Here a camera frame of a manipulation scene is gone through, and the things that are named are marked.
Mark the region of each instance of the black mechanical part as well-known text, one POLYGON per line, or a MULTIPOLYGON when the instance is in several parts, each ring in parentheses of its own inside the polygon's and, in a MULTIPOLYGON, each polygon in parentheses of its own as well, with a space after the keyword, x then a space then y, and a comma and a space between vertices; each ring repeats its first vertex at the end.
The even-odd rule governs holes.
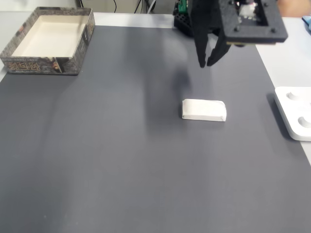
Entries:
POLYGON ((207 66, 221 59, 232 44, 274 44, 287 38, 276 0, 189 0, 188 14, 200 67, 206 64, 209 33, 218 32, 219 37, 207 66))
POLYGON ((178 28, 183 34, 192 37, 192 28, 190 18, 188 15, 176 13, 174 17, 174 26, 178 28))

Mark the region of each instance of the open box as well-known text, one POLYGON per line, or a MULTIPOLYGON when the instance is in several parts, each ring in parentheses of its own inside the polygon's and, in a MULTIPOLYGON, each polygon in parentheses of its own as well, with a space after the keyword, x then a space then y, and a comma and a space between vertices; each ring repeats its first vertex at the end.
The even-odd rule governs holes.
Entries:
POLYGON ((94 26, 92 9, 37 7, 0 58, 9 73, 77 75, 94 26))

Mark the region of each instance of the white block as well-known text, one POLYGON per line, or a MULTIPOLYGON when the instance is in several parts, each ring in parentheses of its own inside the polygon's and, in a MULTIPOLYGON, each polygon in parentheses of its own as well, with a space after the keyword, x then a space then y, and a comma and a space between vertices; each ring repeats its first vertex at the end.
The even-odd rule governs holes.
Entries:
POLYGON ((222 101, 191 100, 183 101, 183 119, 225 121, 227 110, 222 101))
POLYGON ((277 87, 276 104, 290 136, 311 141, 311 87, 277 87))

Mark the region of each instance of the white foam block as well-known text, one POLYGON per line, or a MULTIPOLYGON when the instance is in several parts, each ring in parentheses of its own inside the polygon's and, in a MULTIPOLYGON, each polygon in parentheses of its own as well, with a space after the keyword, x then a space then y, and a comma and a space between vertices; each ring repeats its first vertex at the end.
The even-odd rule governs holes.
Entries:
POLYGON ((222 101, 192 100, 183 101, 183 119, 225 121, 227 110, 222 101))

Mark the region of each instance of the white wall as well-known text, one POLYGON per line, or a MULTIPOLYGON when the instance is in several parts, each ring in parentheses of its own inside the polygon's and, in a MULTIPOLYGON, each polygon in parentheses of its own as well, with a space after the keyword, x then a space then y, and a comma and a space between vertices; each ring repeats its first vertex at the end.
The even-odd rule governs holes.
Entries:
MULTIPOLYGON (((115 0, 117 13, 134 13, 139 0, 115 0)), ((38 6, 76 7, 76 0, 0 0, 0 11, 32 11, 38 6)), ((94 12, 114 12, 113 0, 82 0, 84 7, 94 12)))
POLYGON ((38 6, 76 7, 75 0, 0 0, 0 11, 32 11, 38 6))

